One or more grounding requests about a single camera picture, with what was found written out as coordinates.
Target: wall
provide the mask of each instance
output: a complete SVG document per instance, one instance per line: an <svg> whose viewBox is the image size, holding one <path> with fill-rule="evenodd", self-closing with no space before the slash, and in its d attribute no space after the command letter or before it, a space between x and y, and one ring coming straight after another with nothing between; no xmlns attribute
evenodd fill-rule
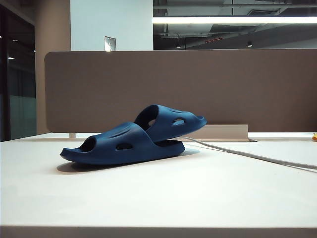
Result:
<svg viewBox="0 0 317 238"><path fill-rule="evenodd" d="M50 51L70 50L70 0L38 0L35 16L37 133L46 126L44 57Z"/></svg>
<svg viewBox="0 0 317 238"><path fill-rule="evenodd" d="M71 0L72 51L104 50L104 36L118 51L153 50L152 0Z"/></svg>

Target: pipe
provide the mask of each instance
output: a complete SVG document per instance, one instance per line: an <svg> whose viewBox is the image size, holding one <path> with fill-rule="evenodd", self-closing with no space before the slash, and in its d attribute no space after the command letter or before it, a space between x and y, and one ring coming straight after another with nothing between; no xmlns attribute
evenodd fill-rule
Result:
<svg viewBox="0 0 317 238"><path fill-rule="evenodd" d="M153 9L179 9L179 8L185 8L185 7L217 7L217 8L280 8L280 7L287 7L287 8L309 8L309 7L317 7L317 4L224 4L224 5L212 5L212 4L171 4L171 5L154 5Z"/></svg>

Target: white wall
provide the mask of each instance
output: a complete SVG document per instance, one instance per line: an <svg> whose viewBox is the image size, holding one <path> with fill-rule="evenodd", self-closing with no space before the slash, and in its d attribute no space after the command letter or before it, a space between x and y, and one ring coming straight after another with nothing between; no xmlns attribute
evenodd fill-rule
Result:
<svg viewBox="0 0 317 238"><path fill-rule="evenodd" d="M104 36L116 49L153 50L152 0L71 0L72 51L104 50Z"/></svg>

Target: ceiling light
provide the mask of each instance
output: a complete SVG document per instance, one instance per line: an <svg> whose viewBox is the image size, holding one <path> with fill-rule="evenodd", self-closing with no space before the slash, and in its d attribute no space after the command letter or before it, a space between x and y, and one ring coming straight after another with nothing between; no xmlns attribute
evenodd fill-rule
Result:
<svg viewBox="0 0 317 238"><path fill-rule="evenodd" d="M265 24L317 23L316 16L186 16L153 17L153 24Z"/></svg>

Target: ceiling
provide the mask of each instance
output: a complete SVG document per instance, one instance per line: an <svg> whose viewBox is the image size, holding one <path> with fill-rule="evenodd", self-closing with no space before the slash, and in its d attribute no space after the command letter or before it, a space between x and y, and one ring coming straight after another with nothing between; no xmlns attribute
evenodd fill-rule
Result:
<svg viewBox="0 0 317 238"><path fill-rule="evenodd" d="M317 16L317 0L154 0L153 8L154 17ZM290 26L276 24L243 26L238 24L155 24L154 49L175 50L177 45L181 46L180 49L189 49L206 44L208 46L205 49L214 49L214 44L211 43L216 41L272 29L277 31L280 27L290 28Z"/></svg>

